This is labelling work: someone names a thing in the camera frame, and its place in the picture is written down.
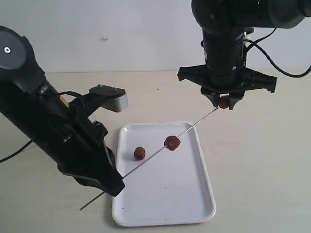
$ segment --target tray rim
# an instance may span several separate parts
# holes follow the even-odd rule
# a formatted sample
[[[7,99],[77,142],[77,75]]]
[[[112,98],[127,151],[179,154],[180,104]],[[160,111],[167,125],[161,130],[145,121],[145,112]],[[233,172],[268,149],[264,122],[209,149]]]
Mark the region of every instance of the tray rim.
[[[118,159],[119,158],[119,153],[120,153],[120,150],[121,150],[121,144],[119,143],[120,142],[120,139],[122,137],[122,134],[123,134],[123,130],[124,128],[126,127],[129,127],[129,126],[137,126],[137,125],[176,125],[176,124],[188,124],[189,126],[192,126],[193,124],[191,122],[188,122],[188,121],[173,121],[173,122],[163,122],[163,123],[130,123],[130,124],[126,124],[124,125],[123,127],[121,127],[119,129],[119,137],[118,137],[118,147],[117,147],[117,156],[115,158],[116,160],[116,167],[118,167],[118,164],[120,162],[120,160]],[[204,175],[205,175],[205,180],[206,180],[206,183],[207,183],[207,188],[208,188],[208,192],[210,194],[210,200],[211,200],[211,204],[212,204],[212,210],[210,212],[210,214],[206,217],[203,217],[197,221],[192,221],[192,222],[187,222],[187,223],[175,223],[175,224],[170,224],[169,222],[166,223],[166,224],[163,224],[163,225],[154,225],[154,226],[165,226],[165,225],[185,225],[185,224],[195,224],[195,223],[203,223],[203,222],[207,222],[207,221],[210,221],[216,214],[216,202],[215,202],[215,198],[214,198],[214,194],[213,194],[213,190],[212,190],[212,187],[211,187],[211,183],[210,183],[210,180],[209,180],[209,176],[208,176],[208,171],[207,171],[207,166],[206,166],[206,163],[205,163],[205,159],[204,159],[204,155],[203,155],[203,152],[202,152],[202,148],[201,148],[201,143],[200,143],[200,140],[199,140],[199,136],[198,136],[198,132],[197,132],[197,129],[196,127],[193,127],[192,130],[194,130],[194,135],[195,135],[195,138],[196,138],[196,142],[198,144],[198,149],[199,149],[199,153],[200,153],[200,159],[201,159],[201,162],[202,162],[202,165],[203,165],[203,170],[204,170]],[[125,225],[123,224],[117,217],[116,215],[116,197],[114,197],[112,199],[112,204],[111,204],[111,214],[112,214],[112,218],[113,220],[120,226],[123,226],[123,227],[141,227],[141,226],[144,226],[144,227],[147,227],[147,226],[153,226],[153,225],[136,225],[136,226],[130,226],[130,225]]]

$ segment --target white tray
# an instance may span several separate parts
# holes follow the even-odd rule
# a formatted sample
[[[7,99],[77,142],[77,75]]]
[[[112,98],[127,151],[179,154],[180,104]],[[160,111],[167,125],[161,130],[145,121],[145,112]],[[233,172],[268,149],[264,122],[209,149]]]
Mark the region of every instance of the white tray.
[[[141,163],[133,155],[136,147],[144,147],[148,158],[163,147],[167,136],[179,135],[190,126],[177,122],[123,127],[116,158],[118,171],[124,176]],[[215,200],[196,129],[180,139],[176,151],[164,149],[124,179],[124,190],[112,202],[112,216],[119,225],[190,224],[214,217]]]

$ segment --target table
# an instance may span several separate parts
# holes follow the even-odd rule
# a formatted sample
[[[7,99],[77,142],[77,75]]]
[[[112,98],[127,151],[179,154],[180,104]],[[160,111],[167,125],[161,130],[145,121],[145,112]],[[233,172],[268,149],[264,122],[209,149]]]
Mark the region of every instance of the table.
[[[290,70],[299,73],[302,70]],[[111,217],[111,197],[79,208],[100,190],[62,175],[56,163],[32,145],[0,165],[2,233],[262,233],[307,232],[311,219],[311,76],[278,75],[275,94],[247,92],[234,111],[219,110],[197,126],[216,200],[210,222],[168,227],[122,228]],[[91,120],[109,130],[116,152],[119,129],[129,123],[196,122],[213,107],[200,87],[179,82],[176,71],[47,74],[58,91],[82,94],[99,83],[125,88],[130,107],[97,110]],[[0,116],[1,158],[28,138]]]

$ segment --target thin metal rod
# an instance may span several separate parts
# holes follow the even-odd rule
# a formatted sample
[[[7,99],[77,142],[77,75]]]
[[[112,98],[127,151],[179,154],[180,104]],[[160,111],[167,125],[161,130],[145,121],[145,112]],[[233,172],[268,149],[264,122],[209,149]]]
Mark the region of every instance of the thin metal rod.
[[[214,113],[216,110],[218,110],[219,108],[215,108],[213,111],[211,111],[209,114],[207,114],[205,117],[203,117],[201,120],[199,120],[198,122],[196,122],[195,124],[193,124],[191,127],[189,127],[187,130],[185,130],[184,132],[182,132],[179,136],[177,136],[178,138],[180,138],[182,135],[184,135],[185,133],[187,133],[189,130],[191,130],[193,127],[195,127],[197,124],[199,124],[201,121],[203,121],[206,117],[208,117],[209,115],[211,115],[212,113]],[[162,147],[161,149],[159,149],[157,152],[155,152],[153,155],[151,155],[148,159],[146,159],[145,161],[143,161],[141,164],[139,164],[137,167],[135,167],[134,169],[130,170],[128,173],[126,173],[123,176],[123,179],[127,176],[129,176],[130,174],[132,174],[134,171],[136,171],[138,168],[140,168],[143,164],[145,164],[146,162],[148,162],[150,159],[152,159],[153,157],[155,157],[157,154],[159,154],[162,150],[164,150],[166,148],[166,146]],[[80,210],[83,210],[84,208],[86,208],[88,205],[90,205],[92,202],[96,201],[101,195],[103,195],[105,192],[102,192],[101,194],[99,194],[98,196],[96,196],[95,198],[93,198],[92,200],[90,200],[87,204],[85,204],[84,206],[82,206],[80,208]]]
[[[201,123],[202,120],[204,120],[206,117],[208,117],[209,115],[211,115],[213,112],[215,112],[216,110],[218,110],[219,108],[215,108],[213,111],[211,111],[209,114],[207,114],[205,117],[203,117],[201,120],[199,120],[198,122],[196,122],[194,125],[192,125],[190,128],[188,128],[186,131],[182,132],[180,135],[178,135],[177,137],[180,138],[182,135],[184,135],[186,132],[188,132],[189,130],[191,130],[193,127],[195,127],[197,124]]]

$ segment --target robotic arm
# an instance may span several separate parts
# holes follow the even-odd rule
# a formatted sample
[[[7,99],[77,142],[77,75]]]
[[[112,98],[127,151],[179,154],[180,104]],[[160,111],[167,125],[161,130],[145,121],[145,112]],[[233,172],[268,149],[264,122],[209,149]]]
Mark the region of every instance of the robotic arm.
[[[201,93],[218,107],[220,95],[229,94],[229,109],[245,91],[274,93],[276,77],[246,68],[246,34],[253,28],[292,28],[311,16],[309,0],[192,0],[192,11],[202,27],[205,65],[181,67],[180,81],[202,86]]]
[[[202,86],[213,105],[229,94],[229,109],[245,91],[275,91],[276,77],[247,69],[248,27],[292,28],[311,15],[310,0],[192,0],[193,14],[203,29],[206,64],[182,67],[179,80]],[[61,96],[76,98],[67,103]],[[26,37],[0,26],[0,111],[44,150],[65,175],[84,186],[116,196],[124,188],[105,145],[108,131],[88,117],[99,107],[120,112],[127,107],[123,89],[97,86],[86,95],[58,93],[46,80]]]

